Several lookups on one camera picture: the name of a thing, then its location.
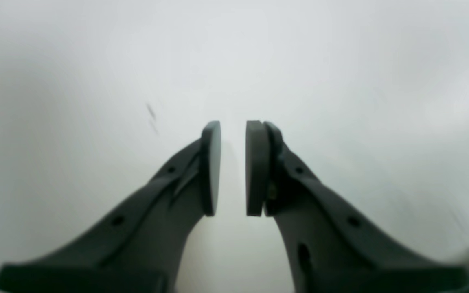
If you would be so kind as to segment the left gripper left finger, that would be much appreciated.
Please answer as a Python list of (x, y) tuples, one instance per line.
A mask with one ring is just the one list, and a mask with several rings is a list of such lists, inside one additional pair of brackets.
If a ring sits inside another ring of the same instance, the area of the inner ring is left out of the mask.
[(46, 256), (0, 269), (8, 293), (173, 293), (188, 236), (214, 216), (220, 122), (88, 231)]

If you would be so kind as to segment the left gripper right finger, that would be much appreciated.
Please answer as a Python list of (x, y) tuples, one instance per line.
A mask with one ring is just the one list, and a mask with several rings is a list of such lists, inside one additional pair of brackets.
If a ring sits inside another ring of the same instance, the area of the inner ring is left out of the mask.
[(276, 222), (296, 293), (468, 293), (469, 267), (395, 241), (325, 186), (279, 128), (246, 123), (246, 214)]

